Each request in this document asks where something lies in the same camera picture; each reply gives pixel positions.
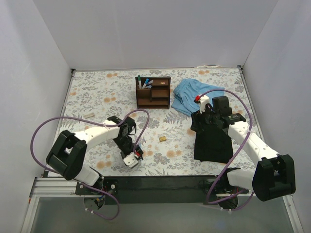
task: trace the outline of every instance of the small beige block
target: small beige block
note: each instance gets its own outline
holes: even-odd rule
[[[94,116],[95,116],[94,113],[90,113],[90,114],[84,115],[84,118],[88,119],[88,118],[91,118],[91,117],[94,117]]]
[[[165,136],[164,137],[160,137],[159,139],[160,139],[160,142],[166,141],[166,137]]]

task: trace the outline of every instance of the table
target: table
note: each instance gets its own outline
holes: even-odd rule
[[[101,123],[116,115],[123,118],[129,111],[136,109],[135,79],[140,76],[171,76],[171,104],[174,101],[173,90],[183,78],[198,79],[203,83],[221,86],[235,92],[251,110],[251,105],[237,68],[190,68],[190,69],[152,69],[118,71],[81,71],[76,72],[65,103],[65,116],[83,118],[94,113],[88,120]],[[242,104],[232,95],[229,98],[233,112],[241,113],[247,120],[248,115]],[[113,140],[92,148],[85,157],[85,164],[95,168],[104,176],[163,176],[163,175],[218,175],[225,164],[200,162],[193,159],[195,132],[190,130],[191,118],[173,108],[150,109],[150,121],[140,146],[144,151],[144,160],[140,166],[130,169],[125,166],[120,150]],[[138,132],[146,122],[143,112],[133,113]],[[253,132],[259,131],[253,117]],[[88,129],[92,125],[64,119],[57,134],[63,130],[76,132]],[[159,137],[166,136],[167,141],[160,142]],[[239,146],[233,141],[233,150]],[[255,169],[244,151],[236,157],[231,166],[245,170]]]

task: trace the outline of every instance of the gray wall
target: gray wall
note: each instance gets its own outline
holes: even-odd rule
[[[19,232],[35,175],[31,158],[35,128],[59,116],[70,69],[32,0],[0,0],[0,232]],[[57,122],[35,141],[44,162]]]
[[[295,161],[294,202],[311,232],[311,1],[278,1],[244,71],[267,143]]]
[[[71,68],[245,63],[277,0],[34,0]]]

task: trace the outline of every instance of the wooden organizer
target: wooden organizer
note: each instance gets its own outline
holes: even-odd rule
[[[141,77],[141,86],[146,79],[153,80],[151,89],[140,89],[138,77],[136,80],[137,108],[170,108],[171,78],[170,77]]]

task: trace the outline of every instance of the blue cloth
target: blue cloth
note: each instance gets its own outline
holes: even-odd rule
[[[175,100],[172,107],[190,116],[191,113],[200,109],[200,106],[194,102],[195,97],[213,89],[224,88],[201,83],[196,79],[183,79],[174,90]],[[223,95],[223,91],[213,91],[207,94],[210,99],[210,104],[212,104],[212,98]]]

